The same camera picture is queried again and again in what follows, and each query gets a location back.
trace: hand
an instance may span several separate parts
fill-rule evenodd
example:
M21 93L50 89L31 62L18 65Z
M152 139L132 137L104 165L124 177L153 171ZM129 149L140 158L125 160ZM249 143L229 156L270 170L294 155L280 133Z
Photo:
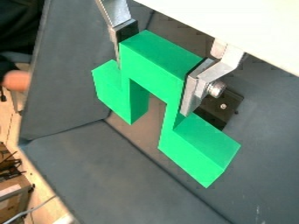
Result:
M30 85L30 74L25 71L11 70L3 76L2 87L22 92Z

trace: metal bracket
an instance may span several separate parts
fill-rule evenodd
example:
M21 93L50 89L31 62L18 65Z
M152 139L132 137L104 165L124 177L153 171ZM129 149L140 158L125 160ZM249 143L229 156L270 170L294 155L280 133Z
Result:
M234 46L214 39L210 55L217 60L205 59L186 77L180 110L184 116L188 116L201 105L201 100L206 95L220 97L225 84L218 81L218 78L237 68L244 54Z
M109 39L114 45L116 62L120 67L117 45L138 33L137 22L130 18L126 0L96 0L96 4L106 21Z

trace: green foam block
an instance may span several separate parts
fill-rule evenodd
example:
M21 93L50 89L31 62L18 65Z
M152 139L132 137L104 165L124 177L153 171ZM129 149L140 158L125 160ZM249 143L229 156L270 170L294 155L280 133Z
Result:
M97 98L128 124L146 112L149 93L165 102L157 148L208 187L240 145L198 116L180 114L185 74L201 58L149 31L122 41L118 49L121 69L110 60L92 71Z

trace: cardboard box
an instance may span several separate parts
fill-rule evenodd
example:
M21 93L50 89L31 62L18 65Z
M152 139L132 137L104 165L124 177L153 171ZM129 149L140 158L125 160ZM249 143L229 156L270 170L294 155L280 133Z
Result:
M31 185L23 175L0 183L0 223L25 210L30 189Z

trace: gray panel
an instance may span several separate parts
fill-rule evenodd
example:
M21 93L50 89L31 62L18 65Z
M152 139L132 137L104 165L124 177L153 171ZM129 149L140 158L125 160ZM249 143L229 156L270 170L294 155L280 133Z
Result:
M130 3L144 29L150 10ZM94 0L48 0L31 62L21 138L34 139L102 119L90 70L113 59L113 45Z
M101 121L23 152L81 223L226 223Z
M210 38L168 17L156 14L149 28L200 56L208 54ZM238 114L224 129L241 148L208 189L156 149L162 102L152 97L148 113L132 126L114 114L106 122L233 223L294 224L299 220L299 79L248 57L224 81L245 97Z

